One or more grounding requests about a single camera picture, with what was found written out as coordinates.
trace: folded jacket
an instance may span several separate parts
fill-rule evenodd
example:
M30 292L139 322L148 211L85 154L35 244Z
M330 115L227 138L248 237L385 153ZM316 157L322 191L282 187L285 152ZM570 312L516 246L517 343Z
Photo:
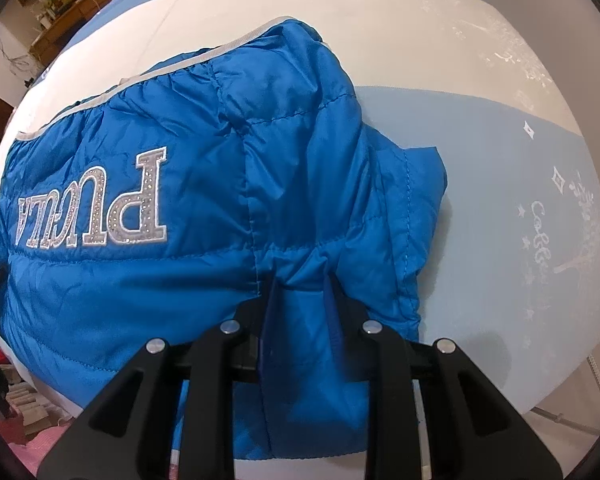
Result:
M235 456L356 452L367 385L334 362L324 276L416 340L445 187L436 149L363 123L318 33L280 18L18 136L0 186L0 335L85 406L148 339L197 338L273 274L261 384L234 389Z

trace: metal screw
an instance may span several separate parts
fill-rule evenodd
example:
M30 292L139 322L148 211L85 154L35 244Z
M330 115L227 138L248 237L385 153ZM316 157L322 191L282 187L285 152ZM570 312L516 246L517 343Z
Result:
M224 321L222 325L220 325L220 332L223 334L235 334L238 330L240 330L240 323L235 319Z
M362 330L368 334L378 334L382 332L382 324L374 319L370 319L362 324Z
M151 339L144 347L149 354L159 354L164 350L165 346L166 343L159 337L156 337L155 339Z
M436 343L436 346L443 354L452 354L456 351L456 343L451 339L441 339Z

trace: floor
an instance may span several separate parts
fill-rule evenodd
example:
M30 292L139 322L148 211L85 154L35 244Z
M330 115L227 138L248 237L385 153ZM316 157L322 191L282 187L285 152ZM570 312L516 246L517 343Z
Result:
M584 134L600 180L600 14L596 7L590 0L485 1L511 22L549 70ZM600 367L600 345L593 354ZM540 406L600 428L600 393L586 362ZM526 420L557 457L565 475L595 441L533 413Z

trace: blue puffer jacket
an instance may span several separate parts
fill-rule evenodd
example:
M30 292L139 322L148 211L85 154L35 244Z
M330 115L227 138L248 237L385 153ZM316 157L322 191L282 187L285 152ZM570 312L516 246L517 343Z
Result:
M445 186L435 148L364 124L320 36L281 18L20 135L0 186L0 334L85 406L149 338L197 338L274 272L262 384L235 387L236 457L362 450L366 384L336 370L323 279L417 339Z

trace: wooden desk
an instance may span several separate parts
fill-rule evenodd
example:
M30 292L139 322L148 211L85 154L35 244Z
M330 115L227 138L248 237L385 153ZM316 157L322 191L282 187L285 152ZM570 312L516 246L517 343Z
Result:
M88 22L109 0L76 0L72 6L56 19L51 28L45 30L29 47L29 52L47 67L60 54L85 22Z

